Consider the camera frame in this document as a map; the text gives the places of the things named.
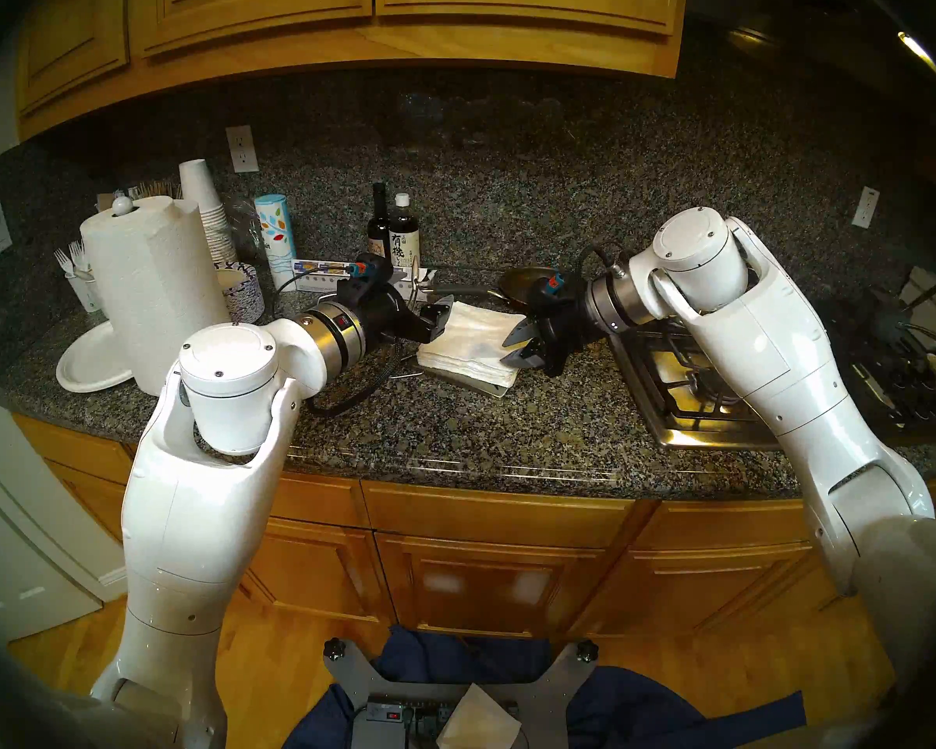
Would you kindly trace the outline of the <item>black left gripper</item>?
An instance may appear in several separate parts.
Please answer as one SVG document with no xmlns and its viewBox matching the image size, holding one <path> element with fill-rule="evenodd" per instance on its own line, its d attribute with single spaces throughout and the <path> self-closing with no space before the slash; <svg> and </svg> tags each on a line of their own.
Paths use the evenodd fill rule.
<svg viewBox="0 0 936 749">
<path fill-rule="evenodd" d="M 365 348 L 394 344 L 397 339 L 429 344 L 445 331 L 454 296 L 440 296 L 425 305 L 425 319 L 414 314 L 390 282 L 341 280 L 339 304 L 357 318 Z"/>
</svg>

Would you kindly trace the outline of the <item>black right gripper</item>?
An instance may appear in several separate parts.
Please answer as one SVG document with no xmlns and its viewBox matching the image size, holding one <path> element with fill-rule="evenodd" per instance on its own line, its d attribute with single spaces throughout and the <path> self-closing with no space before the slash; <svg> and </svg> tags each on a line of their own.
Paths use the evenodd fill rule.
<svg viewBox="0 0 936 749">
<path fill-rule="evenodd" d="M 507 367 L 543 369 L 561 376 L 569 357 L 593 344 L 593 322 L 586 312 L 589 284 L 538 284 L 534 289 L 536 319 L 522 319 L 505 337 Z"/>
</svg>

